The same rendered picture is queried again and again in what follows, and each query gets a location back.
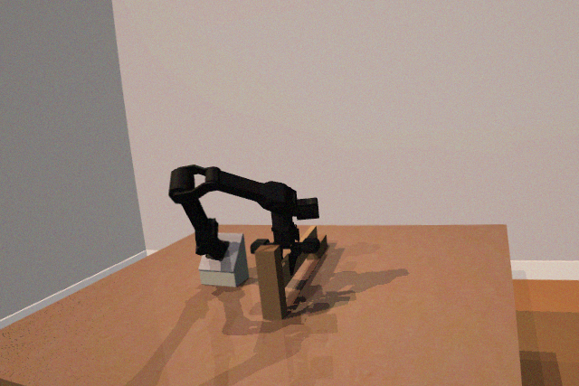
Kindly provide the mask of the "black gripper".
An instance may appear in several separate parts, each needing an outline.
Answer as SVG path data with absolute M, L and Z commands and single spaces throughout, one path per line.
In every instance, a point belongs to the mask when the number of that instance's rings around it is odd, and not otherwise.
M 297 257 L 303 252 L 304 254 L 317 253 L 320 248 L 320 241 L 318 238 L 304 239 L 303 242 L 295 242 L 294 237 L 294 222 L 272 224 L 271 231 L 273 231 L 274 242 L 268 239 L 256 240 L 250 247 L 251 254 L 263 245 L 280 245 L 280 255 L 283 259 L 283 250 L 290 249 L 289 254 L 289 272 L 293 275 Z

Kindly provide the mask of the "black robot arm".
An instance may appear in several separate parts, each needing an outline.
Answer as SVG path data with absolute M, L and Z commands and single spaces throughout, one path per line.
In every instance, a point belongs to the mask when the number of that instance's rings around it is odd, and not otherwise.
M 205 176 L 204 183 L 195 188 L 195 174 Z M 208 192 L 220 191 L 257 202 L 271 212 L 275 224 L 297 220 L 319 219 L 318 198 L 297 199 L 297 191 L 286 184 L 269 181 L 259 183 L 218 167 L 203 168 L 187 165 L 171 171 L 168 197 L 181 204 L 195 228 L 195 254 L 222 261 L 229 241 L 218 238 L 218 223 L 208 219 L 199 199 Z M 228 243 L 227 243 L 228 242 Z

